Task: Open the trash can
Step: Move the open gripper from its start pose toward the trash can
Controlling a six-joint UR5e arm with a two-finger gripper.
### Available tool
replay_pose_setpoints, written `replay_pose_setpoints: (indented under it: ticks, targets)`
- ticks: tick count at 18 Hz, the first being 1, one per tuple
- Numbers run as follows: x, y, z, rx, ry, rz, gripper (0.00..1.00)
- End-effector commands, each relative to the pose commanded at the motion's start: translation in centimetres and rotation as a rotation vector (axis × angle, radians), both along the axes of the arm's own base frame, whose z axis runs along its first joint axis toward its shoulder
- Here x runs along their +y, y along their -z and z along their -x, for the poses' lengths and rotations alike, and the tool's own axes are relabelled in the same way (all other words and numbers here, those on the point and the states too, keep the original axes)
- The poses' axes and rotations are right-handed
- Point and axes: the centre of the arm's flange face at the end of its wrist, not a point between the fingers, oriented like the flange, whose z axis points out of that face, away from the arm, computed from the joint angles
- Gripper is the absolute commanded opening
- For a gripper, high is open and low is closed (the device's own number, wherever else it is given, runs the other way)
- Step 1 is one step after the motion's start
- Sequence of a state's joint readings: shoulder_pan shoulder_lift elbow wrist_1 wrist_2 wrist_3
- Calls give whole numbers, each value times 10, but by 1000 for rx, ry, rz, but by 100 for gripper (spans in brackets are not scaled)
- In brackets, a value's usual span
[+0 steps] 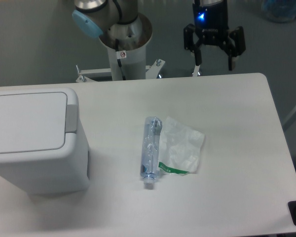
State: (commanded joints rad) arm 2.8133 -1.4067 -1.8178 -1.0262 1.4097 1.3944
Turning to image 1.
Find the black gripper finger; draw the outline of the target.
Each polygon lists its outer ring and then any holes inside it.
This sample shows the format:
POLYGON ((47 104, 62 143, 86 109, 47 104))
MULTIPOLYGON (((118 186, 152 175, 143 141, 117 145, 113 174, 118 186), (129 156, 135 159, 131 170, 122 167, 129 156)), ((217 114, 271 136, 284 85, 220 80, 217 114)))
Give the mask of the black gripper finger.
POLYGON ((246 50, 244 28, 238 26, 233 31, 227 30, 224 34, 222 49, 228 55, 228 69, 235 68, 235 60, 246 50))
POLYGON ((200 66, 202 64, 202 56, 200 50, 200 44, 194 43, 193 34, 195 33, 195 26, 193 24, 188 24, 183 29, 184 33, 184 48, 185 50, 189 50, 194 54, 195 65, 200 66))

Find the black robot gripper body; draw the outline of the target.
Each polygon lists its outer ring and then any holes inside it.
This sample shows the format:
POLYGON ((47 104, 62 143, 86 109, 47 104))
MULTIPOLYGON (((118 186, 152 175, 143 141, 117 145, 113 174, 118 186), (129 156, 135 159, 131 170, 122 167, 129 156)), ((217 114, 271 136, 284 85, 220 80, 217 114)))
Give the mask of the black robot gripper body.
POLYGON ((220 46, 228 37, 228 10, 225 0, 194 0, 195 33, 204 45, 220 46))

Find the grey robot arm with blue cap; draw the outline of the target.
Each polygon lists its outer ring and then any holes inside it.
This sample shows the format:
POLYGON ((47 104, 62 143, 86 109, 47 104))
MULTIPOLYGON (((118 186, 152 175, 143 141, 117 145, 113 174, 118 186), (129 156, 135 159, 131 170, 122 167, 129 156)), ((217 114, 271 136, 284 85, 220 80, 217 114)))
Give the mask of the grey robot arm with blue cap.
MULTIPOLYGON (((115 51, 138 49, 151 39, 150 21, 138 12, 136 0, 76 0, 72 18, 80 30, 115 51)), ((231 31, 227 1, 194 0, 194 24, 183 29, 184 49, 194 54, 195 64, 202 63, 202 45, 218 46, 228 56, 228 69, 245 50, 243 27, 231 31)))

